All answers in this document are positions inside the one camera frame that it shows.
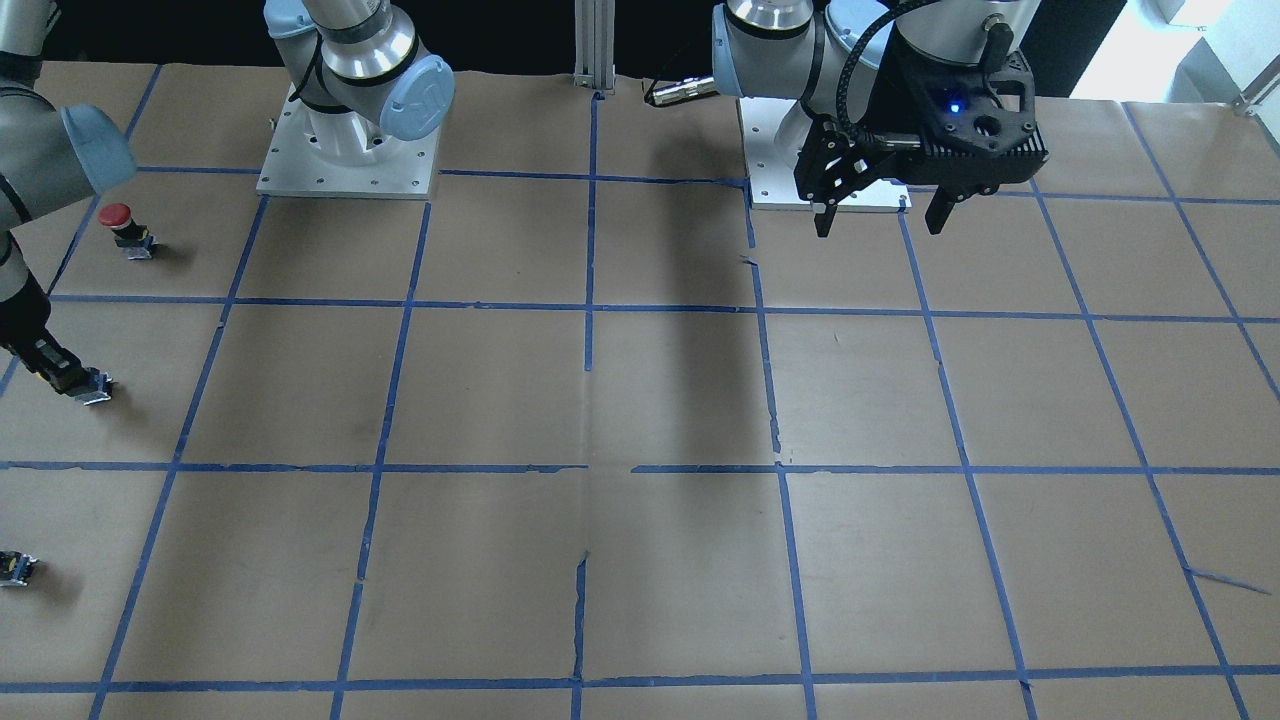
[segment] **small electronic component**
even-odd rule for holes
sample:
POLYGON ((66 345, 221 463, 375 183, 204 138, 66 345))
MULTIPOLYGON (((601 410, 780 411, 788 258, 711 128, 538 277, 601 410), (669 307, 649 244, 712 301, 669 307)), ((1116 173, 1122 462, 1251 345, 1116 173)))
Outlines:
POLYGON ((23 553, 0 550, 0 588, 24 588, 40 560, 23 553))

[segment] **black wall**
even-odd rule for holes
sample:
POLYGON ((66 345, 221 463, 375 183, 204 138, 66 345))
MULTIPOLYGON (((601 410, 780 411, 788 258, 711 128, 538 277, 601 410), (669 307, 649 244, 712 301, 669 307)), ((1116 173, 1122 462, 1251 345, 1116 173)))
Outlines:
MULTIPOLYGON (((458 70, 568 73, 573 0, 394 0, 422 41, 458 70)), ((617 69, 678 79, 710 73, 719 0, 617 0, 617 69)), ((1075 87, 1125 0, 1043 0, 1023 49, 1041 95, 1075 87)), ((59 0, 54 59, 279 65, 259 0, 59 0)), ((826 5, 823 0, 815 3, 826 5)))

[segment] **black cable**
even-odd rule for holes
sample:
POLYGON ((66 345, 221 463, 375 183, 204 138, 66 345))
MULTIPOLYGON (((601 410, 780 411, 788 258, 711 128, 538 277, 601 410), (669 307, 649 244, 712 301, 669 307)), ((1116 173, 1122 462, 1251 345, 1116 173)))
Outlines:
POLYGON ((860 60, 863 53, 867 51, 867 46, 870 45, 872 38, 874 38, 879 31, 884 29, 884 26, 910 12, 919 10, 927 5, 933 5, 938 0, 904 0, 902 3, 899 3, 892 10, 877 18, 849 51, 849 58, 845 59, 845 67, 840 70, 840 81, 836 83, 836 118, 840 120, 840 129, 847 135, 849 140, 855 145, 873 147, 878 142, 874 133, 855 124, 849 118, 849 82, 854 78, 854 69, 858 67, 858 60, 860 60))
POLYGON ((307 72, 302 73, 302 82, 298 83, 298 87, 294 88, 293 95, 289 96, 289 102, 293 102, 298 97, 302 97, 302 91, 306 90, 307 83, 311 82, 311 76, 312 74, 316 74, 319 77, 320 70, 317 70, 316 67, 320 63, 320 46, 321 45, 324 45, 324 36, 317 32, 316 33, 316 49, 315 49, 314 53, 311 53, 311 61, 307 63, 307 72))

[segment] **black end effector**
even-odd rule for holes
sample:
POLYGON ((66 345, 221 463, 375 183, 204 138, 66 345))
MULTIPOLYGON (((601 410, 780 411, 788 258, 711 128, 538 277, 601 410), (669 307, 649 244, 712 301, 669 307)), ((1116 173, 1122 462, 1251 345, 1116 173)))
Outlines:
POLYGON ((17 355, 59 395, 84 405, 110 400, 111 378, 97 368, 86 368, 79 357, 54 340, 45 328, 49 314, 49 297, 28 272, 22 290, 0 302, 0 347, 17 355))
POLYGON ((817 118, 800 151, 796 190, 814 204, 818 236, 841 200, 878 179, 937 186, 925 211, 933 234, 957 202, 1030 179, 1048 150, 1034 77, 1012 42, 1012 29, 995 23, 979 64, 959 67, 916 53, 895 29, 856 135, 817 118))

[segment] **grid square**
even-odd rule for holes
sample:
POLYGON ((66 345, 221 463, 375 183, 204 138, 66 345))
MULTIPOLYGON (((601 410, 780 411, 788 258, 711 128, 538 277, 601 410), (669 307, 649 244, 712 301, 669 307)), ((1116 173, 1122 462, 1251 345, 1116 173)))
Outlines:
MULTIPOLYGON (((1192 568, 1280 592, 1280 483, 1257 477, 1160 478, 1192 568)), ((1280 665, 1280 602, 1275 596, 1197 580, 1226 657, 1236 665, 1280 665)))
POLYGON ((1037 97, 1036 122, 1053 152, 1036 176, 1042 191, 1167 195, 1119 102, 1037 97))
POLYGON ((584 676, 796 673, 773 475, 604 475, 586 498, 584 676))
POLYGON ((93 707, 92 694, 37 693, 0 694, 0 716, 18 717, 88 717, 93 707))
POLYGON ((367 498, 369 475, 178 475, 115 679, 332 680, 367 498))
POLYGON ((211 693, 111 693, 102 706, 102 720, 319 720, 329 716, 333 693, 323 692, 211 692, 211 693))
POLYGON ((1280 675, 1235 678, 1249 717, 1280 717, 1280 675))
POLYGON ((151 261, 129 261, 111 231, 92 218, 58 290, 69 295, 223 297, 244 252, 259 199, 253 178, 142 173, 109 191, 100 208, 125 202, 160 246, 151 261))
POLYGON ((351 676, 568 676, 584 482, 383 475, 351 676))
POLYGON ((1126 106, 1179 197, 1280 200, 1280 156, 1253 118, 1212 104, 1126 106))
POLYGON ((440 177, 417 299, 582 302, 588 200, 586 182, 440 177))
POLYGON ((458 87, 440 135, 440 169, 590 170, 591 90, 575 86, 570 76, 454 77, 458 87))
POLYGON ((563 720, 570 691, 347 691, 342 720, 563 720))
POLYGON ((972 462, 1138 462, 1083 322, 945 318, 936 327, 972 462))
POLYGON ((618 77, 599 108, 599 172, 643 178, 741 178, 737 99, 712 97, 676 108, 644 102, 649 81, 618 77))
POLYGON ((189 462, 372 462, 401 310, 237 306, 183 456, 189 462))
POLYGON ((588 688, 582 720, 778 720, 804 717, 800 685, 588 688))
POLYGON ((956 465, 919 318, 771 315, 782 459, 801 465, 956 465))
POLYGON ((814 691, 824 717, 992 720, 1027 715, 1021 688, 1012 682, 818 685, 814 691))
POLYGON ((773 461, 756 319, 596 313, 591 465, 773 461))
POLYGON ((1029 667, 1216 664, 1146 478, 978 486, 1029 667))
POLYGON ((164 473, 0 473, 0 547, 41 560, 31 587, 4 591, 0 682, 101 678, 163 484, 164 473))
POLYGON ((155 65, 45 60, 36 91, 58 108, 87 102, 124 132, 146 94, 155 65))
POLYGON ((1172 204, 1048 200, 1048 209, 1091 313, 1226 315, 1172 204))
POLYGON ((168 462, 200 379, 220 307, 58 302, 49 329, 119 383, 84 407, 19 365, 0 397, 0 457, 168 462))
POLYGON ((849 218, 832 237, 814 234, 813 213, 753 210, 751 225, 771 307, 920 309, 896 214, 849 218))
POLYGON ((1100 323, 1152 465, 1280 466, 1280 404, 1229 324, 1100 323))
POLYGON ((1242 315, 1280 318, 1280 206, 1183 206, 1204 254, 1242 315))
POLYGON ((814 673, 1012 669, 956 475, 792 475, 814 673))
POLYGON ((413 311, 389 462, 580 464, 582 314, 413 311))
POLYGON ((740 188, 605 182, 595 204, 596 302, 755 304, 740 188))
POLYGON ((67 250, 76 240, 76 231, 84 220, 84 213, 88 213, 91 202, 91 199, 81 200, 14 228, 13 236, 22 247, 22 258, 46 292, 63 264, 63 258, 67 256, 67 250))
POLYGON ((1010 196, 980 202, 982 213, 956 213, 941 236, 929 234, 924 213, 908 215, 929 306, 1079 313, 1039 204, 1010 196))
POLYGON ((424 202, 273 197, 241 297, 403 300, 424 202))
POLYGON ((1225 678, 1097 678, 1037 680, 1042 717, 1073 720, 1203 720, 1238 717, 1225 678))
POLYGON ((284 68, 164 65, 132 142, 142 165, 261 168, 284 68))

